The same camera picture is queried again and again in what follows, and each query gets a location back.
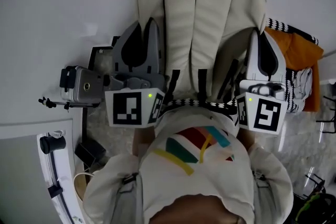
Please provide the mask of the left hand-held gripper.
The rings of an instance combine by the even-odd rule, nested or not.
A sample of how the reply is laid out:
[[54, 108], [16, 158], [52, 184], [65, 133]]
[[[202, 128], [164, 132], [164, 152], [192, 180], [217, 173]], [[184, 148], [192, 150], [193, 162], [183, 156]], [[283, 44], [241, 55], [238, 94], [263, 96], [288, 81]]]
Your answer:
[[[143, 33], [138, 21], [130, 25], [113, 48], [115, 72], [160, 73], [160, 33], [151, 17]], [[105, 102], [111, 127], [147, 128], [159, 118], [165, 97], [165, 77], [145, 74], [132, 77], [115, 73], [110, 79], [110, 90]]]

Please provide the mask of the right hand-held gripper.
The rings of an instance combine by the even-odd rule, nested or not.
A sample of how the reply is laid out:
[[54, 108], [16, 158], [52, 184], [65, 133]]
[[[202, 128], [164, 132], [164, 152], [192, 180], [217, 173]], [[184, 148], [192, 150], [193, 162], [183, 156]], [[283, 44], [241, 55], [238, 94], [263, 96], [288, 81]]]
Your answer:
[[253, 30], [248, 49], [246, 79], [239, 84], [236, 97], [239, 127], [278, 135], [282, 128], [287, 102], [286, 61], [275, 40], [264, 31]]

